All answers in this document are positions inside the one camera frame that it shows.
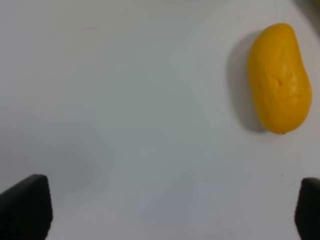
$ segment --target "yellow fruit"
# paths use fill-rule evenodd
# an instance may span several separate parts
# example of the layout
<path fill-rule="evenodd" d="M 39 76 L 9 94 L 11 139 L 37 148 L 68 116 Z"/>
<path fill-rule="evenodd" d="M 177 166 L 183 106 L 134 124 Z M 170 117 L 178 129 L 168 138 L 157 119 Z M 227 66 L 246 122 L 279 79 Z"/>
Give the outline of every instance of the yellow fruit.
<path fill-rule="evenodd" d="M 307 118 L 312 88 L 293 28 L 272 25 L 255 40 L 247 62 L 254 104 L 262 124 L 285 134 Z"/>

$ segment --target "yellow mango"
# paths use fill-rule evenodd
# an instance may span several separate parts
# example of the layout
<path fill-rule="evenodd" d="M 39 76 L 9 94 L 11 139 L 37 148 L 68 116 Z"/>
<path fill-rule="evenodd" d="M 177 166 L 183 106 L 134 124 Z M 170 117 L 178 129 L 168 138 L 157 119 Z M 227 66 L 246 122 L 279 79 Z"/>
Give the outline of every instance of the yellow mango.
<path fill-rule="evenodd" d="M 307 118 L 312 87 L 293 28 L 272 25 L 255 40 L 247 70 L 262 125 L 276 134 L 298 128 Z"/>

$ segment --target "mango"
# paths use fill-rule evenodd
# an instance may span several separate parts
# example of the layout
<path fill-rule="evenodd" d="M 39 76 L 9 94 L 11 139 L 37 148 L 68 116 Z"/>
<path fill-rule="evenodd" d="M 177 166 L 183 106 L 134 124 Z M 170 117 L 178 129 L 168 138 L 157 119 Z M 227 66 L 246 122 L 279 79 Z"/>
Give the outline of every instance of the mango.
<path fill-rule="evenodd" d="M 275 134 L 297 129 L 308 116 L 312 87 L 294 29 L 286 23 L 265 29 L 253 43 L 247 71 L 262 125 Z"/>

